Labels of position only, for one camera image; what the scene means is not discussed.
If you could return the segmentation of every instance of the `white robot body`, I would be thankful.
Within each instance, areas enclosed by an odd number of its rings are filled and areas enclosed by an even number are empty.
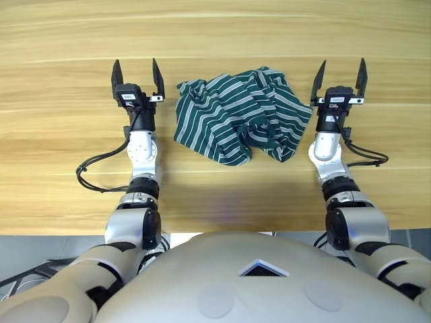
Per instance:
[[[252,275],[257,276],[248,275],[256,266],[261,270]],[[103,323],[265,321],[405,323],[429,322],[429,317],[400,292],[301,242],[212,233],[158,257],[96,318]]]

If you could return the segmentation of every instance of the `gray floor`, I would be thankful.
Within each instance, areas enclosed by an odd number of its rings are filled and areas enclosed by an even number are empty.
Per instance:
[[[277,236],[312,244],[322,232],[277,232]],[[393,230],[392,242],[409,246],[431,258],[431,229]],[[41,264],[47,259],[76,257],[103,244],[102,236],[0,236],[0,281]],[[339,253],[325,246],[330,254]],[[0,299],[8,289],[0,289]]]

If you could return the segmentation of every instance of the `white stripe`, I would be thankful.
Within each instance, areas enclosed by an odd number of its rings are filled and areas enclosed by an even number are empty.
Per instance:
[[[287,149],[288,151],[287,151],[287,152],[285,152],[283,155],[292,155],[292,153],[295,153],[295,152],[296,152],[296,150],[295,150],[295,149],[292,149],[292,148],[290,148],[290,147],[284,147],[284,149]]]
[[[283,102],[283,104],[285,104],[287,106],[275,104],[277,107],[279,107],[282,110],[284,109],[284,110],[290,111],[290,112],[292,112],[294,114],[297,114],[300,118],[309,119],[310,116],[311,116],[311,114],[312,114],[312,110],[305,110],[304,108],[301,108],[301,106],[299,106],[299,105],[297,105],[297,104],[295,104],[295,103],[293,103],[291,101],[287,101],[286,99],[279,100],[279,101]],[[298,113],[298,110],[302,111],[302,112],[305,112],[307,115],[306,116],[300,115]]]
[[[195,121],[196,121],[196,117],[198,116],[198,115],[200,115],[200,117],[199,118],[201,118],[202,117],[202,112],[206,112],[207,110],[208,111],[210,111],[212,108],[213,108],[213,106],[214,106],[214,104],[215,103],[217,103],[216,101],[215,102],[213,102],[212,104],[211,104],[211,106],[209,106],[207,109],[201,109],[201,110],[197,110],[197,109],[195,109],[195,115],[194,115],[194,117],[193,117],[193,121],[192,121],[192,125],[193,124],[195,124]],[[186,140],[185,140],[185,143],[187,142],[187,141],[189,141],[189,139],[190,139],[190,136],[191,135],[197,135],[197,136],[199,136],[199,133],[198,132],[196,132],[196,133],[194,133],[193,134],[193,132],[192,131],[190,131],[189,132],[189,134],[187,135],[187,138],[186,138]]]
[[[284,128],[284,127],[280,127],[280,129],[284,133],[289,133],[293,138],[295,138],[297,140],[301,140],[301,136],[298,136],[292,129],[288,129],[288,128]]]
[[[222,106],[218,106],[217,108],[215,108],[215,111],[213,113],[211,113],[211,114],[205,114],[205,115],[199,117],[199,126],[197,127],[197,130],[196,130],[196,133],[195,133],[195,138],[193,139],[193,142],[190,145],[190,148],[192,150],[195,150],[195,146],[196,146],[196,143],[197,143],[197,137],[198,137],[196,134],[201,133],[203,121],[206,118],[211,118],[212,116],[216,116],[217,114],[219,114],[220,110],[222,110],[222,109],[223,109]]]
[[[262,71],[257,70],[257,76],[258,76],[258,77],[259,77],[259,79],[262,81],[263,86],[264,86],[264,87],[267,87],[267,86],[268,86],[268,84],[267,84],[267,82],[266,82],[266,80],[265,80],[265,77],[263,76]]]
[[[249,113],[244,114],[244,118],[248,118],[250,116],[253,116],[255,114],[260,114],[262,111],[260,111],[261,109],[256,109],[255,111],[250,111]]]
[[[275,110],[275,106],[261,106],[259,105],[262,110],[268,111],[268,110]]]
[[[181,93],[184,91],[185,87],[186,87],[186,82],[184,82],[183,84],[181,84],[181,87],[180,87],[180,92]]]
[[[268,142],[267,138],[258,137],[254,133],[249,132],[248,135],[250,136],[250,138],[254,139],[255,141],[260,141],[261,143]]]
[[[226,76],[228,75],[221,74],[220,76],[217,76],[215,79],[212,79],[209,83],[207,83],[207,89],[210,89],[211,87],[213,87],[219,80],[223,79]]]
[[[282,74],[283,75],[283,72],[277,71],[276,69],[266,69],[263,71],[263,74],[265,75]]]
[[[226,158],[231,158],[233,155],[235,155],[235,154],[236,154],[236,153],[238,153],[239,151],[241,151],[241,148],[240,148],[240,147],[237,147],[237,148],[233,149],[230,153],[228,153],[228,154],[226,155]]]
[[[236,120],[242,120],[241,117],[239,116],[230,116],[229,118],[227,118],[224,122],[222,123],[218,123],[217,125],[215,125],[214,127],[211,128],[211,131],[217,131],[218,129],[227,126],[229,123],[231,123],[232,121],[236,121]]]
[[[207,142],[206,141],[207,136],[205,134],[205,131],[203,131],[202,133],[197,133],[195,138],[199,137],[200,135],[203,136],[203,139],[201,140],[201,144],[199,145],[199,148],[195,149],[195,151],[197,151],[198,153],[201,153],[203,143]]]
[[[239,106],[239,105],[244,104],[244,103],[251,101],[251,100],[253,100],[253,97],[246,96],[245,98],[243,98],[241,100],[235,101],[234,103],[231,103],[231,104],[228,104],[227,106],[224,106],[224,109],[227,111],[231,108],[234,108],[236,106]]]
[[[304,132],[304,128],[298,128],[299,126],[297,125],[297,124],[294,124],[294,123],[288,123],[288,122],[283,122],[283,125],[280,125],[281,127],[282,126],[291,126],[291,129],[293,130],[293,131],[295,131],[295,133],[303,133]]]
[[[228,143],[234,138],[236,138],[236,133],[232,133],[230,136],[227,136],[225,139],[220,140],[218,143],[221,146],[221,145],[224,145],[225,143]]]
[[[246,78],[246,79],[249,79],[250,78],[250,76],[252,76],[252,75],[254,75],[254,70],[251,70],[251,71],[248,71],[248,74],[242,74],[241,76],[238,76],[238,78]]]
[[[199,92],[197,92],[197,95],[201,96],[204,89],[205,89],[205,86],[203,84],[201,84]]]
[[[248,163],[248,161],[250,160],[250,158],[246,157],[245,160],[243,160],[242,162],[240,162],[237,166],[243,165],[245,163]]]
[[[278,153],[278,160],[281,160],[281,155],[283,151],[281,151],[281,147],[277,147],[277,153]]]
[[[265,131],[259,130],[259,129],[255,129],[256,132],[263,134],[264,136],[267,135],[267,133]]]
[[[187,84],[193,85],[195,83],[199,82],[199,79],[192,79],[191,81],[188,81]]]
[[[223,98],[226,94],[228,94],[229,92],[234,91],[235,89],[237,89],[238,87],[241,87],[241,86],[242,86],[241,82],[232,84],[230,87],[228,87],[227,89],[225,89],[222,93],[220,93],[218,96],[219,96],[219,98]]]
[[[211,145],[213,143],[213,140],[214,140],[214,135],[211,133],[209,135],[209,140],[208,140],[207,148],[205,149],[205,153],[203,154],[205,157],[208,157],[209,151],[211,150]]]
[[[250,126],[251,124],[253,124],[254,123],[254,119],[257,119],[257,118],[265,118],[265,117],[262,117],[261,115],[256,115],[256,116],[254,116],[254,117],[252,117],[252,118],[250,118],[250,120],[248,120],[248,122],[247,122],[247,126]]]
[[[235,158],[234,160],[231,160],[231,161],[229,161],[228,162],[228,164],[233,164],[235,161],[237,161],[238,159],[240,159],[240,158],[244,158],[245,156],[243,156],[243,155],[239,155],[237,158]]]
[[[222,133],[219,133],[219,134],[218,134],[218,135],[216,135],[215,137],[216,137],[216,138],[218,138],[218,137],[220,137],[220,136],[224,135],[224,133],[227,133],[228,131],[233,131],[233,129],[232,129],[232,128],[227,128],[225,131],[223,131]]]
[[[241,92],[235,94],[234,96],[229,97],[226,102],[232,101],[236,96],[245,96],[248,92],[244,89]]]
[[[255,101],[256,102],[265,102],[265,103],[271,102],[271,100],[269,98],[266,98],[266,99],[255,99]]]
[[[207,112],[207,111],[210,111],[212,108],[213,108],[213,106],[215,105],[215,104],[218,104],[219,102],[217,101],[217,100],[215,100],[213,103],[211,103],[211,106],[209,106],[207,109],[200,109],[199,110],[199,113],[201,114],[201,116],[199,117],[199,122],[201,122],[201,119],[203,118],[203,119],[205,119],[205,118],[207,118],[207,117],[209,117],[209,116],[211,116],[211,114],[202,114],[202,112]],[[216,115],[216,114],[218,114],[218,112],[220,111],[222,109],[222,106],[218,106],[216,109],[215,109],[215,112],[214,113],[212,113],[212,115]],[[198,111],[195,111],[195,116],[194,116],[194,118],[193,118],[193,124],[195,124],[195,120],[196,120],[196,117],[197,117],[197,115],[199,114],[198,113]],[[199,130],[199,127],[198,127],[198,129],[196,130],[196,133],[194,134],[194,135],[198,135],[199,133],[201,132],[201,128],[200,128],[200,130]],[[187,138],[186,138],[186,140],[185,140],[185,143],[189,140],[189,138],[190,138],[190,136],[192,135],[192,132],[190,131],[190,133],[187,135]]]
[[[275,99],[282,101],[283,103],[286,103],[287,105],[296,108],[300,111],[306,112],[308,114],[312,114],[312,108],[309,107],[304,107],[304,106],[300,106],[299,104],[296,104],[292,101],[289,101],[288,99],[286,99],[285,97],[279,95],[279,94],[275,94]]]
[[[242,108],[240,110],[234,111],[233,113],[240,114],[244,110],[250,110],[250,108],[251,108],[251,106],[246,106],[245,108]],[[241,117],[238,117],[238,118],[240,118],[241,120],[244,120],[244,115],[241,115]]]
[[[250,89],[251,87],[257,87],[256,82],[248,84],[245,88]]]
[[[280,112],[276,112],[275,115],[284,120],[295,120],[298,124],[300,124],[304,128],[307,126],[306,123],[302,122],[299,118],[296,118],[295,116],[286,116],[285,114],[282,114]]]
[[[226,148],[224,148],[224,150],[225,151],[229,151],[229,149],[231,148],[231,146],[233,146],[233,145],[237,145],[238,144],[238,142],[237,141],[234,141],[233,143],[231,143],[229,146],[227,146]]]
[[[296,116],[298,116],[299,117],[299,115],[298,115],[298,111],[296,111],[295,109],[289,109],[288,107],[286,107],[286,106],[280,106],[279,104],[276,104],[276,106],[277,106],[277,108],[278,108],[278,110],[279,110],[279,113],[282,113],[282,114],[284,114],[284,115],[289,115],[289,114],[293,114],[293,115],[296,115]]]
[[[210,101],[211,99],[213,99],[213,98],[216,98],[216,97],[217,97],[217,94],[213,94],[212,96],[207,95],[207,97],[206,97],[206,99],[205,99],[205,102],[204,102],[204,103],[195,104],[195,106],[196,106],[197,108],[206,108],[206,107],[208,107],[208,105],[209,105],[209,101]]]
[[[193,101],[190,101],[189,107],[187,108],[185,120],[184,120],[184,122],[183,122],[183,124],[181,126],[180,133],[178,134],[178,137],[176,138],[176,140],[179,143],[181,142],[181,139],[183,138],[183,135],[184,135],[184,132],[186,131],[187,125],[189,124],[189,118],[190,118],[190,113],[191,113],[191,107],[192,106],[193,106]]]

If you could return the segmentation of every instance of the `silver arm casing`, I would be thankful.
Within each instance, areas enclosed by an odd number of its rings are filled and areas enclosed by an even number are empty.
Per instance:
[[[157,152],[153,132],[131,132],[127,147],[133,164],[131,181],[158,179]],[[103,303],[137,274],[147,252],[142,248],[144,219],[157,206],[152,195],[124,194],[108,220],[107,244],[88,250],[47,282],[2,301],[0,323],[93,322]]]
[[[341,160],[340,138],[339,133],[318,132],[308,149],[308,156],[316,166],[320,185],[337,176],[352,178],[348,167]]]
[[[328,240],[344,250],[356,267],[419,304],[431,314],[431,262],[416,251],[390,244],[387,218],[360,192],[341,160],[339,133],[318,132],[308,150],[316,166],[318,182],[326,192]],[[347,183],[337,186],[335,181]],[[340,243],[340,236],[347,241]]]

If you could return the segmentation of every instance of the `striped shirt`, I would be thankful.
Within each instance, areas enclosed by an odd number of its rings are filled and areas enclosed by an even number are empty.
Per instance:
[[[248,162],[249,147],[285,162],[295,154],[312,115],[283,73],[268,67],[177,88],[174,140],[224,165]]]

